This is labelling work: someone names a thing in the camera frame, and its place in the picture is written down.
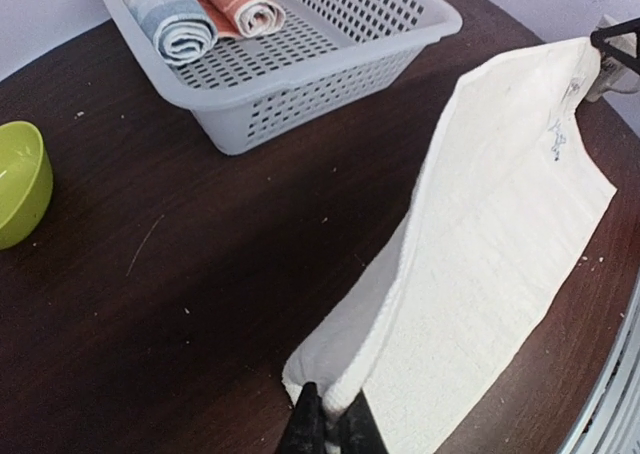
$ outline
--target wooden surface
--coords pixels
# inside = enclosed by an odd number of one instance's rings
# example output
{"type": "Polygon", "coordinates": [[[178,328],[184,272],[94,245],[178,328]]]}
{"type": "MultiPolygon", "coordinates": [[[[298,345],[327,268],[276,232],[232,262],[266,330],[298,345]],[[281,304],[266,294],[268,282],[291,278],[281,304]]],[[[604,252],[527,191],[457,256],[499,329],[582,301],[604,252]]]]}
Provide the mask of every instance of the wooden surface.
{"type": "MultiPolygon", "coordinates": [[[[0,253],[0,452],[273,452],[284,361],[402,218],[456,79],[536,43],[485,0],[447,1],[463,31],[391,88],[238,158],[158,97],[111,23],[0,85],[0,122],[38,125],[56,175],[42,224],[0,253]]],[[[554,452],[612,345],[640,265],[640,142],[602,102],[578,114],[619,192],[441,453],[554,452]]]]}

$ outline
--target white background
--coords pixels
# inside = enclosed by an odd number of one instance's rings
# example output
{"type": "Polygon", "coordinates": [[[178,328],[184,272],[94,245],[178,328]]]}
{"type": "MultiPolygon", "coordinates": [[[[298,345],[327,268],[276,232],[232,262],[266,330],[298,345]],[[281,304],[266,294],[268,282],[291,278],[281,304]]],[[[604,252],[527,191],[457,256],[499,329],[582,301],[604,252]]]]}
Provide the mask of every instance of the white background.
{"type": "MultiPolygon", "coordinates": [[[[491,0],[545,41],[588,35],[603,13],[640,17],[640,0],[491,0]]],[[[1,0],[0,80],[108,18],[100,0],[1,0]]],[[[640,133],[640,96],[608,96],[640,133]]]]}

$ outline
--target blue rolled towel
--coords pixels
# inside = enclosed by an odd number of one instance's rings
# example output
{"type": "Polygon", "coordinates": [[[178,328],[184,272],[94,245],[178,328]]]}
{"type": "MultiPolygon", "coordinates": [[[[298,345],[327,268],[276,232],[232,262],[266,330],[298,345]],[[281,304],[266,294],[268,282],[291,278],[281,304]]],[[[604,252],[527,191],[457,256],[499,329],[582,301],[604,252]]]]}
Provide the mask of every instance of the blue rolled towel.
{"type": "Polygon", "coordinates": [[[196,0],[123,0],[164,61],[183,66],[204,56],[218,31],[196,0]]]}

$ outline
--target bowl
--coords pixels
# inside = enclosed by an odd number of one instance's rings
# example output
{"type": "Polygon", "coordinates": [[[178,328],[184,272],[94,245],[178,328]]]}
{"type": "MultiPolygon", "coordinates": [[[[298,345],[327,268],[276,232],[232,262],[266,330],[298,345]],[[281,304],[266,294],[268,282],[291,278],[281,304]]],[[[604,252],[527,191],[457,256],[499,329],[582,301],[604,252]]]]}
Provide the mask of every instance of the bowl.
{"type": "Polygon", "coordinates": [[[38,128],[23,121],[0,126],[0,249],[31,234],[52,191],[53,172],[38,128]]]}

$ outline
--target gray plastic basket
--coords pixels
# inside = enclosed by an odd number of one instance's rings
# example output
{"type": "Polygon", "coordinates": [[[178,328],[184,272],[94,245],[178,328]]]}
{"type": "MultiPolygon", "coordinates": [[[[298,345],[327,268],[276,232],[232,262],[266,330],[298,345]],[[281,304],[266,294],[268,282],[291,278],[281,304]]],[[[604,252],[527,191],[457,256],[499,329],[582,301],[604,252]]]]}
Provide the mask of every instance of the gray plastic basket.
{"type": "Polygon", "coordinates": [[[282,31],[222,40],[172,68],[122,0],[104,0],[158,93],[191,110],[222,152],[241,154],[304,122],[389,86],[428,44],[458,32],[443,0],[277,0],[282,31]]]}

